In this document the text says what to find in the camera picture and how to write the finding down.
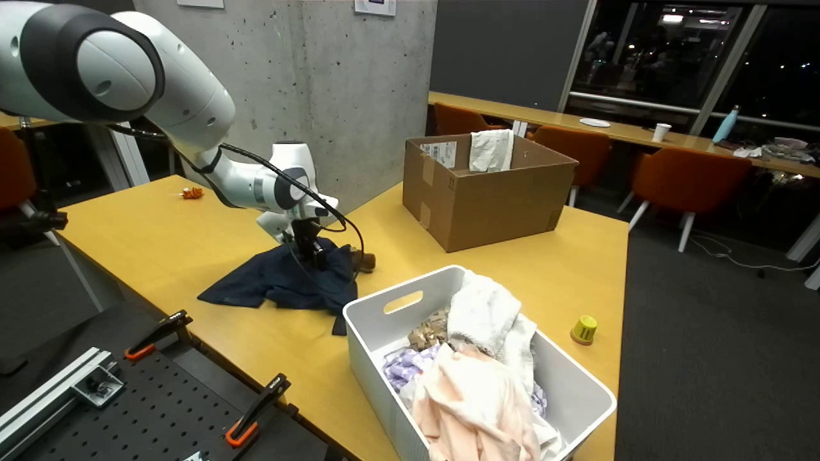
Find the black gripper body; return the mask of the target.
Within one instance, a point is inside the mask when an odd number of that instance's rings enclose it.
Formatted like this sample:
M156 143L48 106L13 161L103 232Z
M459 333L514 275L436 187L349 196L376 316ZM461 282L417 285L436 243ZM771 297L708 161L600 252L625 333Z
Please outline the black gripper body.
M295 233L297 255L302 255L304 259L311 255L320 255L320 243L318 243L320 220L318 218L295 220L291 233Z

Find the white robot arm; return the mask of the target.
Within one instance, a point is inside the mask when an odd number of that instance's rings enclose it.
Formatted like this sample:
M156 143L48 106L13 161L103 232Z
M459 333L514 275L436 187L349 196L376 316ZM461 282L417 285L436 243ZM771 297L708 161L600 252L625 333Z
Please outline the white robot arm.
M236 102L206 61L156 19L70 2L0 6L0 111L56 123L151 122L227 207L313 264L320 197L311 148L261 159L227 143Z

